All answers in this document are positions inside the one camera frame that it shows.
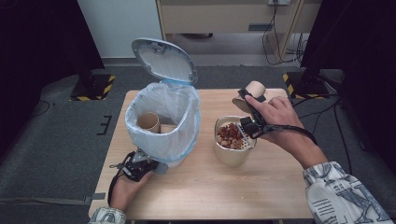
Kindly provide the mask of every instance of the bowl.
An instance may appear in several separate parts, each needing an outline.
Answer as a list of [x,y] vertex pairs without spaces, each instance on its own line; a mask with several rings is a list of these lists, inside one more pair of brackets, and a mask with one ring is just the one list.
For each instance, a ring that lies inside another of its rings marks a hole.
[[215,155],[221,163],[229,167],[238,167],[242,165],[246,161],[250,150],[253,149],[257,143],[257,139],[252,139],[248,137],[247,134],[245,134],[245,136],[248,142],[243,140],[243,144],[240,147],[240,149],[227,148],[218,143],[219,128],[225,127],[226,125],[230,125],[231,123],[240,124],[240,119],[242,118],[243,117],[238,117],[238,116],[225,116],[219,118],[216,121],[215,135],[214,135]]

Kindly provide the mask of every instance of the gray floor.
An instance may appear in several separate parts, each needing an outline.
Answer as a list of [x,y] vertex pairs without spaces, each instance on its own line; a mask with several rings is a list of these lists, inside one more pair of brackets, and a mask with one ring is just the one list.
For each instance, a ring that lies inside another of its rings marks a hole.
[[[224,36],[222,43],[226,43],[227,38],[231,38],[233,42],[238,36],[240,35]],[[178,35],[175,39],[178,45],[185,47],[183,49],[186,49],[194,62],[197,61],[197,89],[241,88],[250,80],[258,80],[267,88],[286,89],[282,75],[288,71],[299,70],[294,63],[277,66],[268,64],[262,57],[259,49],[262,48],[262,43],[259,40],[251,40],[253,46],[250,47],[229,44],[227,46],[232,48],[216,49],[215,46],[218,47],[218,44],[213,44],[212,41],[220,41],[221,35],[213,37],[189,40]],[[201,51],[203,44],[208,49],[212,45],[213,50]],[[240,50],[250,50],[238,55],[238,46],[242,47]],[[223,60],[222,55],[232,57]],[[44,88],[41,99],[47,103],[40,102],[37,105],[33,115],[39,116],[32,117],[26,123],[7,160],[0,167],[0,198],[53,198],[81,202],[85,197],[92,196],[125,93],[129,90],[141,90],[150,82],[157,81],[135,64],[110,65],[107,65],[106,71],[115,75],[116,79],[109,95],[103,101],[68,101],[69,94],[78,80],[77,76],[64,78]],[[295,109],[299,116],[304,116],[329,107],[336,99],[334,96],[330,99],[310,100],[297,105]],[[352,171],[386,211],[392,217],[396,217],[395,175],[375,152],[361,150],[360,139],[348,113],[339,106],[336,108],[346,138],[350,166],[332,110],[322,113],[318,123],[318,114],[308,116],[302,119],[302,122],[307,130],[315,130],[315,137],[329,159],[339,161],[347,172]],[[109,128],[105,135],[98,135],[104,130],[101,124],[107,122],[105,116],[112,118]],[[0,222],[87,223],[88,210],[88,204],[3,204],[0,205],[0,218],[3,219]],[[284,223],[311,222],[312,220],[305,219],[284,220]]]

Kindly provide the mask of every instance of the wooden table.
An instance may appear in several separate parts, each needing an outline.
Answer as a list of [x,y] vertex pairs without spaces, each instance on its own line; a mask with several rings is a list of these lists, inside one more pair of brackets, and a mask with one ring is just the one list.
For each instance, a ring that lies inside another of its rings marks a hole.
[[[247,116],[231,102],[237,90],[198,90],[201,126],[197,143],[187,158],[165,175],[154,175],[131,203],[126,216],[133,220],[281,219],[312,218],[305,198],[301,165],[280,147],[259,139],[247,161],[229,168],[214,153],[214,126],[222,116]],[[111,164],[122,162],[136,150],[124,116],[138,91],[126,95],[96,193],[107,194],[113,175]],[[281,89],[265,96],[287,96]],[[93,200],[89,215],[107,206],[107,197]]]

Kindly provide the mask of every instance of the yellow and black tape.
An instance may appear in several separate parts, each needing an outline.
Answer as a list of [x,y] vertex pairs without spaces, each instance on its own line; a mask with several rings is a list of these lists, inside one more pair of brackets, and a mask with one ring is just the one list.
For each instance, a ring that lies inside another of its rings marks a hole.
[[95,96],[86,96],[80,95],[75,97],[70,97],[71,101],[90,101],[90,100],[105,100],[108,93],[110,92],[111,86],[113,85],[114,79],[116,76],[109,76],[106,87],[103,90],[103,93]]
[[294,91],[294,88],[289,80],[288,74],[283,74],[283,80],[286,83],[286,87],[288,88],[291,99],[308,99],[308,98],[325,99],[325,97],[320,96],[319,94],[297,94]]

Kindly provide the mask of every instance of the cereal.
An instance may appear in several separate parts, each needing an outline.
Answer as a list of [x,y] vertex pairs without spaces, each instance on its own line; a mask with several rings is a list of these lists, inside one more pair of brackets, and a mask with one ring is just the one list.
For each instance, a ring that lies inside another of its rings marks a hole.
[[231,149],[241,149],[244,144],[242,134],[233,123],[219,127],[217,132],[217,142],[222,147]]

